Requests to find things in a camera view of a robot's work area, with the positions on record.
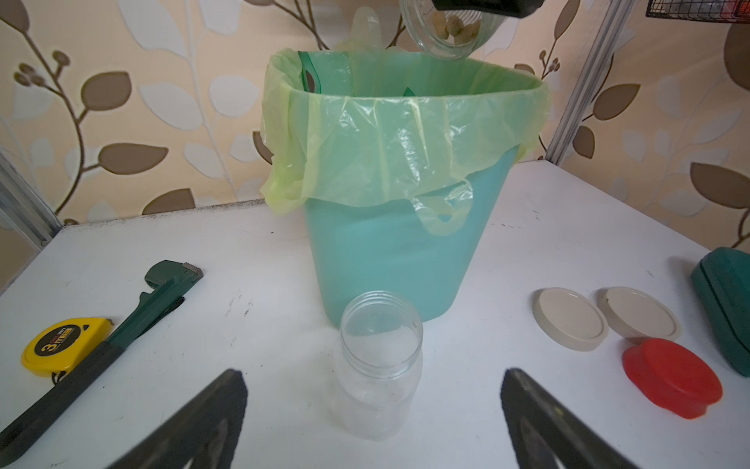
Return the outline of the clear peanut jar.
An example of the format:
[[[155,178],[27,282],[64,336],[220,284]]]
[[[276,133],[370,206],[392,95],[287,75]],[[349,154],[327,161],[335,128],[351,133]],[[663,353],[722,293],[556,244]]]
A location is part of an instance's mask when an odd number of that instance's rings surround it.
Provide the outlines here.
[[[347,430],[371,441],[400,431],[422,376],[423,338],[416,309],[389,291],[347,306],[333,355],[333,408]]]

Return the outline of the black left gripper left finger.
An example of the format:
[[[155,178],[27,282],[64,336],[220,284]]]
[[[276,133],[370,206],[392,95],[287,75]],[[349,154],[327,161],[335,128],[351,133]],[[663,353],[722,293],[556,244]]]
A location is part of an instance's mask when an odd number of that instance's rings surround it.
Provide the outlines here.
[[[229,468],[247,399],[242,372],[227,369],[111,467]]]

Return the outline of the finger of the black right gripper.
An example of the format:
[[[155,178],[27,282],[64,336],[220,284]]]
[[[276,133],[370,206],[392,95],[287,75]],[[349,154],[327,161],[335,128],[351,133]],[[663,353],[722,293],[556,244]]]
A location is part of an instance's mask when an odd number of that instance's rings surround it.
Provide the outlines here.
[[[439,11],[476,11],[502,17],[523,19],[536,12],[544,0],[434,0]]]

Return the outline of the red jar lid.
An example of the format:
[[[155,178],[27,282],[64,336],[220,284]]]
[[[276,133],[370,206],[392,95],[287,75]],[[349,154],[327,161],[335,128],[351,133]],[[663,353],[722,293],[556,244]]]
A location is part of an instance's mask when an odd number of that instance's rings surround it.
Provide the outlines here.
[[[622,354],[626,376],[653,404],[685,419],[706,414],[722,400],[722,383],[713,369],[687,348],[652,338]]]

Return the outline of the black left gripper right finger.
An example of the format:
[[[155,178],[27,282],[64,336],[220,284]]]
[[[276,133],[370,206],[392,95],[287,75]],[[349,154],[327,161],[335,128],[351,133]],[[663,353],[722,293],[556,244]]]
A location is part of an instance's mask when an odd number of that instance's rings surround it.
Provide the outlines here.
[[[505,371],[500,402],[521,468],[635,466],[522,369]]]

